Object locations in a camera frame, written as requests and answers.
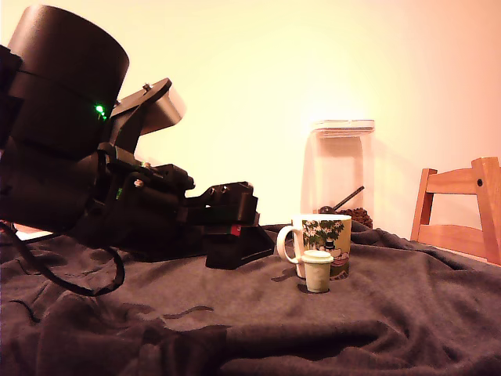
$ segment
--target black cable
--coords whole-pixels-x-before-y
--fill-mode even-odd
[[[119,254],[110,247],[103,248],[106,252],[110,253],[113,256],[113,260],[115,265],[117,266],[117,273],[115,274],[115,278],[111,281],[110,284],[102,287],[100,289],[91,290],[89,288],[85,288],[82,286],[78,286],[77,284],[72,284],[67,282],[53,272],[51,272],[44,264],[39,262],[36,257],[34,257],[33,253],[31,253],[30,248],[19,238],[17,235],[5,224],[0,222],[0,229],[4,231],[4,234],[7,235],[13,243],[13,246],[17,249],[17,251],[23,256],[23,259],[26,260],[31,266],[33,266],[36,270],[40,272],[41,275],[51,280],[58,286],[66,288],[69,291],[74,292],[75,294],[80,294],[84,296],[100,296],[104,294],[108,294],[111,291],[117,290],[123,283],[125,279],[125,270],[124,263],[120,258]]]

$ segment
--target plastic container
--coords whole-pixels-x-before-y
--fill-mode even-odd
[[[373,120],[327,120],[311,125],[305,147],[301,213],[333,214],[329,208],[364,187],[336,213],[349,214],[372,227],[373,131]]]

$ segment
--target wooden chair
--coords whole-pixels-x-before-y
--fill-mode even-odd
[[[430,225],[435,193],[477,195],[481,230]],[[501,167],[498,158],[478,158],[471,162],[471,168],[441,174],[431,168],[423,169],[410,239],[501,265]]]

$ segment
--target white lid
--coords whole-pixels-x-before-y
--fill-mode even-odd
[[[311,125],[310,132],[326,137],[361,136],[374,132],[374,120],[321,120]]]
[[[301,256],[301,261],[309,262],[311,264],[327,264],[334,261],[334,257],[325,251],[309,250]]]

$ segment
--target cream wall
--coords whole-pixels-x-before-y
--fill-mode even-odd
[[[2,2],[2,44],[23,9]],[[66,0],[131,60],[122,96],[169,77],[188,107],[136,156],[174,163],[196,194],[247,180],[262,223],[299,211],[308,124],[372,118],[374,223],[409,237],[420,171],[501,157],[498,0]],[[474,200],[435,222],[479,223]]]

